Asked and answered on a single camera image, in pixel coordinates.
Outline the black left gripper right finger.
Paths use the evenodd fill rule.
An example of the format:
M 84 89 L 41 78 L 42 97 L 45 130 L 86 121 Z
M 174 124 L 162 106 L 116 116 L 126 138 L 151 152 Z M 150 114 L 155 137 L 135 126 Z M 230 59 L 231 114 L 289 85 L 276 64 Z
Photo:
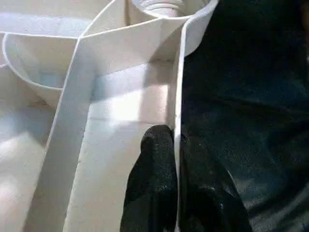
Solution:
M 181 231 L 251 231 L 231 175 L 206 146 L 182 135 L 180 158 Z

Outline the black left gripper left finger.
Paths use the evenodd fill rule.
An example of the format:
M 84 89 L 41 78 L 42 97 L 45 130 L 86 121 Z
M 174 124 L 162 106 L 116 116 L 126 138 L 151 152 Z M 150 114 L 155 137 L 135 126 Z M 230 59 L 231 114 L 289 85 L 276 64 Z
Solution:
M 172 232 L 177 207 L 173 134 L 167 125 L 155 125 L 145 132 L 140 155 L 128 176 L 120 230 Z

